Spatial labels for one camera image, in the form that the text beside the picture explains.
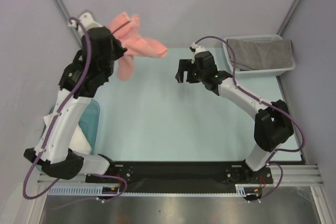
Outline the grey terry towel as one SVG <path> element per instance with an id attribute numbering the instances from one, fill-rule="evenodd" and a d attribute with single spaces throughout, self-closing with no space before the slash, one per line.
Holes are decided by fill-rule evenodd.
<path id="1" fill-rule="evenodd" d="M 294 64 L 290 40 L 264 42 L 228 39 L 232 47 L 229 57 L 240 70 L 270 70 L 290 68 Z"/>

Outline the pink striped towel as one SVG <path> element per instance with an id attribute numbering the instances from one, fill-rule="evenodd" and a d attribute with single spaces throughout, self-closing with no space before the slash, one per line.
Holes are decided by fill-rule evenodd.
<path id="1" fill-rule="evenodd" d="M 117 78 L 129 81 L 134 72 L 134 57 L 163 58 L 167 48 L 158 40 L 140 35 L 139 15 L 129 17 L 126 12 L 119 14 L 108 25 L 113 36 L 126 48 L 118 59 Z"/>

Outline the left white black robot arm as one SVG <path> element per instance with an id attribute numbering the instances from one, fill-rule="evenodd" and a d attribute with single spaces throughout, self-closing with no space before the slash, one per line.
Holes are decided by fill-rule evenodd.
<path id="1" fill-rule="evenodd" d="M 91 28 L 85 33 L 82 49 L 59 81 L 52 119 L 40 142 L 24 151 L 33 166 L 40 166 L 42 172 L 57 179 L 69 180 L 78 174 L 97 174 L 104 182 L 115 178 L 111 159 L 81 154 L 69 145 L 83 112 L 97 89 L 108 82 L 115 60 L 125 51 L 106 27 Z"/>

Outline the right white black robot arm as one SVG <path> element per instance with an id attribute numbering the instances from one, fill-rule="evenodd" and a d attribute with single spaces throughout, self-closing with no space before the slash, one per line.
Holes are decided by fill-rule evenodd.
<path id="1" fill-rule="evenodd" d="M 175 79 L 178 83 L 202 83 L 205 89 L 230 100 L 254 120 L 256 144 L 244 160 L 245 165 L 241 170 L 243 180 L 248 183 L 260 178 L 260 170 L 266 166 L 275 150 L 293 135 L 291 119 L 284 115 L 288 113 L 286 103 L 283 100 L 264 101 L 248 90 L 243 91 L 232 74 L 217 69 L 209 51 L 196 52 L 193 59 L 179 60 Z"/>

